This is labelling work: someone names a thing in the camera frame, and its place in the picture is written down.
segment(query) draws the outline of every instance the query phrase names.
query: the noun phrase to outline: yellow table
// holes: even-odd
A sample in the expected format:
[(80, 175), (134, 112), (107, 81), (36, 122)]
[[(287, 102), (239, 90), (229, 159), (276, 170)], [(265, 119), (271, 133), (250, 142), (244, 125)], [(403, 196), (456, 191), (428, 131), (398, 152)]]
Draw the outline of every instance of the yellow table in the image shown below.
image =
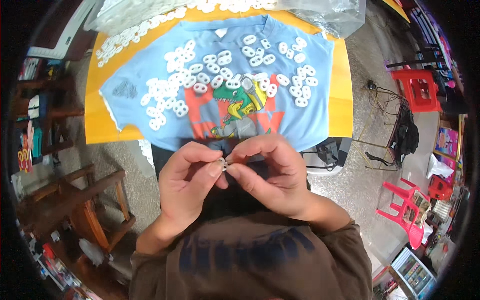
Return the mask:
[[(199, 22), (212, 20), (225, 20), (229, 18), (241, 18), (259, 14), (270, 14), (273, 18), (300, 28), (307, 34), (315, 34), (321, 30), (310, 25), (293, 14), (286, 11), (266, 11), (263, 9), (250, 9), (247, 12), (232, 13), (222, 12), (218, 8), (211, 13), (203, 13), (197, 9), (188, 9), (183, 21)], [(103, 103), (103, 98), (98, 90), (113, 73), (128, 62), (139, 50), (146, 48), (151, 42), (162, 36), (180, 20), (174, 19), (160, 24), (151, 29), (143, 36), (138, 44), (131, 42), (122, 52), (109, 59), (108, 63), (99, 68), (98, 60), (92, 55), (85, 92), (85, 137), (87, 144), (107, 143), (116, 141), (130, 141), (143, 139), (140, 131), (133, 125), (126, 126), (119, 132), (110, 114)], [(100, 49), (107, 36), (99, 33), (93, 53)], [(334, 39), (335, 49), (333, 54), (332, 79), (330, 84), (330, 99), (328, 104), (329, 113), (329, 136), (352, 137), (353, 133), (353, 96), (352, 82), (350, 78), (350, 65), (348, 63), (347, 48), (343, 39)]]
[(384, 0), (386, 4), (388, 4), (391, 8), (393, 8), (397, 13), (399, 13), (407, 22), (410, 23), (410, 19), (407, 17), (407, 14), (403, 10), (403, 8), (398, 5), (394, 0)]

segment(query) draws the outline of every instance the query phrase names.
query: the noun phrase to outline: refrigerator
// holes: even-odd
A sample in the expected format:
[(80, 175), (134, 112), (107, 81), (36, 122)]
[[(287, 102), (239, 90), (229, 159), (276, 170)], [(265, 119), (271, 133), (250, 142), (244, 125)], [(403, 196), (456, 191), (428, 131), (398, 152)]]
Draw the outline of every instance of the refrigerator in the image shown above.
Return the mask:
[(425, 299), (437, 282), (429, 269), (406, 247), (391, 266), (418, 300)]

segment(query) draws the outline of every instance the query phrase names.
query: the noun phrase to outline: light blue t-shirt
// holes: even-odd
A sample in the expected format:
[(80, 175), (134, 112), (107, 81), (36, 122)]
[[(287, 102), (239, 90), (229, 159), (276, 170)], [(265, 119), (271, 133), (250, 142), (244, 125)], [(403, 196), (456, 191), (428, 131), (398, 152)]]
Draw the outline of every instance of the light blue t-shirt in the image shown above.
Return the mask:
[[(221, 28), (227, 29), (222, 37), (215, 33)], [(256, 67), (249, 64), (251, 58), (242, 52), (246, 46), (243, 39), (249, 35), (256, 37), (256, 41), (248, 45), (254, 50), (265, 48), (261, 40), (268, 40), (271, 47), (264, 49), (263, 57), (273, 54), (273, 63), (261, 63)], [(303, 38), (307, 44), (301, 51), (293, 52), (294, 55), (305, 54), (305, 60), (300, 63), (281, 54), (278, 46), (285, 42), (292, 49), (297, 44), (297, 37)], [(188, 114), (179, 117), (173, 109), (165, 109), (163, 115), (166, 123), (154, 130), (149, 125), (152, 117), (147, 115), (146, 110), (148, 107), (156, 107), (157, 101), (151, 97), (148, 104), (141, 103), (142, 97), (149, 93), (146, 82), (151, 78), (167, 80), (177, 72), (167, 72), (164, 55), (178, 47), (185, 47), (190, 40), (195, 41), (195, 58), (184, 64), (185, 69), (200, 63), (204, 66), (202, 72), (213, 80), (218, 74), (207, 70), (203, 58), (229, 50), (231, 62), (219, 67), (226, 67), (234, 75), (237, 74), (234, 77), (242, 80), (242, 86), (229, 89), (225, 87), (225, 81), (215, 90), (211, 84), (207, 84), (208, 91), (204, 94), (196, 93), (192, 87), (181, 86), (175, 98), (186, 103)], [(103, 84), (100, 93), (119, 129), (133, 124), (145, 139), (167, 150), (176, 151), (192, 138), (246, 138), (278, 132), (297, 151), (302, 151), (328, 137), (328, 96), (333, 48), (334, 43), (325, 40), (321, 34), (306, 34), (270, 15), (224, 21), (179, 22), (119, 68)], [(295, 104), (297, 96), (293, 96), (289, 89), (293, 86), (292, 77), (297, 75), (297, 68), (305, 65), (310, 65), (315, 70), (312, 77), (317, 79), (318, 85), (310, 86), (308, 105), (301, 107)], [(267, 73), (270, 84), (277, 86), (275, 97), (266, 97), (265, 91), (259, 88), (259, 82), (251, 81), (244, 85), (243, 79), (248, 81), (250, 74), (263, 72)], [(278, 84), (276, 76), (279, 74), (289, 79), (287, 86)]]

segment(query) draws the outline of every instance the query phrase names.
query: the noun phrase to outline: cartoon dinosaur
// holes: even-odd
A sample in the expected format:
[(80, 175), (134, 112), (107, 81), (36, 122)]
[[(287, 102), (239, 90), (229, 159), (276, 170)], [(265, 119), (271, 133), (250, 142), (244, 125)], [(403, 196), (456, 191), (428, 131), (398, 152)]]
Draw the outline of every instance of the cartoon dinosaur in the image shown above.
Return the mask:
[(213, 91), (213, 97), (217, 101), (230, 103), (227, 108), (228, 114), (223, 118), (225, 125), (216, 126), (210, 130), (216, 138), (236, 137), (241, 139), (258, 134), (255, 123), (247, 115), (264, 107), (267, 101), (266, 93), (260, 89), (258, 82), (247, 76), (236, 74), (234, 78), (240, 81), (239, 88), (229, 89), (224, 81), (219, 88)]

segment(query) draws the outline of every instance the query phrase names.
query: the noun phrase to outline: black bag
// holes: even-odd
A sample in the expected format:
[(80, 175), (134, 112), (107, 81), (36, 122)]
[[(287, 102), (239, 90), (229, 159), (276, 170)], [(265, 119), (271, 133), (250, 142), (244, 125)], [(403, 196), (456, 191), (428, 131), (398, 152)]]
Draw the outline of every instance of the black bag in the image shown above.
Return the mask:
[(387, 167), (391, 167), (396, 164), (399, 168), (402, 168), (402, 155), (415, 153), (415, 150), (417, 150), (419, 145), (419, 140), (419, 130), (413, 123), (413, 114), (410, 109), (404, 107), (400, 109), (398, 126), (396, 127), (395, 135), (392, 141), (392, 144), (395, 143), (393, 148), (395, 161), (389, 163), (379, 157), (371, 155), (368, 152), (365, 152), (365, 154), (370, 160), (380, 161)]

